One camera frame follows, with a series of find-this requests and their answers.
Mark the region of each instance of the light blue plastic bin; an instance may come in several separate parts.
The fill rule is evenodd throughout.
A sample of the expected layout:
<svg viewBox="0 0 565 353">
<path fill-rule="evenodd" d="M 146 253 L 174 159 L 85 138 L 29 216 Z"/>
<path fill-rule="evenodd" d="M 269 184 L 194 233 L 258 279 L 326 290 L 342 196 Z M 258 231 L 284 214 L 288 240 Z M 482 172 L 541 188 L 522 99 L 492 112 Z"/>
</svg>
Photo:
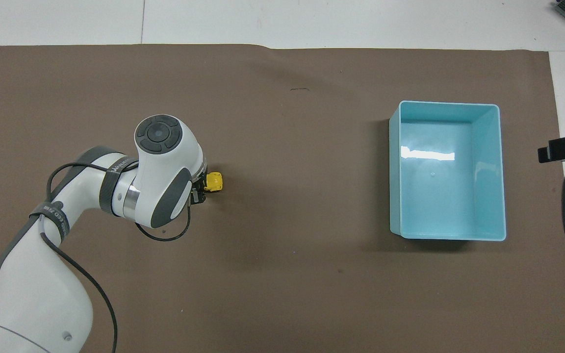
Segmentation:
<svg viewBox="0 0 565 353">
<path fill-rule="evenodd" d="M 389 121 L 389 192 L 402 237 L 504 240 L 498 106 L 402 101 Z"/>
</svg>

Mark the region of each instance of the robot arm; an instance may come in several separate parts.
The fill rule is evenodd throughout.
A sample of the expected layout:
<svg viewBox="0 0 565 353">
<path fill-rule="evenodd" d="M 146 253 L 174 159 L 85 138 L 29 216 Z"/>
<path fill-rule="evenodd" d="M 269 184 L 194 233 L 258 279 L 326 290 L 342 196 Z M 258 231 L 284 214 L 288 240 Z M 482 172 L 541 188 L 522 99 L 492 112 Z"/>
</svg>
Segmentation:
<svg viewBox="0 0 565 353">
<path fill-rule="evenodd" d="M 81 155 L 80 163 L 104 170 L 73 167 L 3 254 L 0 352 L 76 353 L 90 332 L 88 295 L 41 232 L 59 246 L 89 208 L 156 228 L 175 219 L 191 201 L 204 201 L 206 162 L 184 123 L 172 116 L 150 116 L 137 127 L 135 142 L 137 168 L 136 159 L 108 148 Z"/>
</svg>

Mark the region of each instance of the cable strap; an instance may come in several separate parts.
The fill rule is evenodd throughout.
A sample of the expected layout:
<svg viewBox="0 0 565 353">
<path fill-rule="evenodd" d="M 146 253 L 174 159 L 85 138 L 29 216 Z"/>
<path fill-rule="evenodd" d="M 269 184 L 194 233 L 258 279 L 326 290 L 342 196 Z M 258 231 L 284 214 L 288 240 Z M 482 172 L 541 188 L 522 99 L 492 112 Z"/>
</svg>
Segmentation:
<svg viewBox="0 0 565 353">
<path fill-rule="evenodd" d="M 117 159 L 117 161 L 108 168 L 108 171 L 103 176 L 102 187 L 99 189 L 99 206 L 104 212 L 116 215 L 115 212 L 112 211 L 112 194 L 115 192 L 123 170 L 137 161 L 138 159 L 136 158 L 125 156 Z"/>
<path fill-rule="evenodd" d="M 44 215 L 47 217 L 56 225 L 58 232 L 60 232 L 60 241 L 63 241 L 67 234 L 69 234 L 70 230 L 67 215 L 65 215 L 65 212 L 62 212 L 63 206 L 63 203 L 60 201 L 56 201 L 54 203 L 45 201 L 43 203 L 39 203 L 29 216 Z"/>
</svg>

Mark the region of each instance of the yellow object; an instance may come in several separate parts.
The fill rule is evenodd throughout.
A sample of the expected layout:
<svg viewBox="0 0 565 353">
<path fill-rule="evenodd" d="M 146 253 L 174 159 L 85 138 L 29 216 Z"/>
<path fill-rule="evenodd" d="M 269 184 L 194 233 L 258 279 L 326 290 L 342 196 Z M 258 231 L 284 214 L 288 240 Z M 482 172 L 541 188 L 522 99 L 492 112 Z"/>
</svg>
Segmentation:
<svg viewBox="0 0 565 353">
<path fill-rule="evenodd" d="M 206 187 L 204 187 L 204 190 L 216 192 L 222 190 L 222 188 L 224 188 L 224 181 L 220 172 L 206 174 Z"/>
</svg>

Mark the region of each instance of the brown tabletop surface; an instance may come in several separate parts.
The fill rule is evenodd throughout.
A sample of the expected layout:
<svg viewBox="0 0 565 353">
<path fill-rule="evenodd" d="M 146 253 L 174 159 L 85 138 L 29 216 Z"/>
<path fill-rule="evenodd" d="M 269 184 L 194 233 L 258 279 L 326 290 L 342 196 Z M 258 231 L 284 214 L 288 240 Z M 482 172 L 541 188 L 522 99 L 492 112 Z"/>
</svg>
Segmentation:
<svg viewBox="0 0 565 353">
<path fill-rule="evenodd" d="M 403 100 L 500 107 L 504 242 L 389 231 Z M 136 156 L 140 120 L 193 130 L 224 190 L 160 243 L 91 210 L 62 249 L 127 352 L 565 352 L 561 167 L 548 54 L 250 45 L 0 47 L 0 254 L 83 150 Z M 164 235 L 175 234 L 183 220 Z M 109 351 L 101 297 L 83 352 Z"/>
</svg>

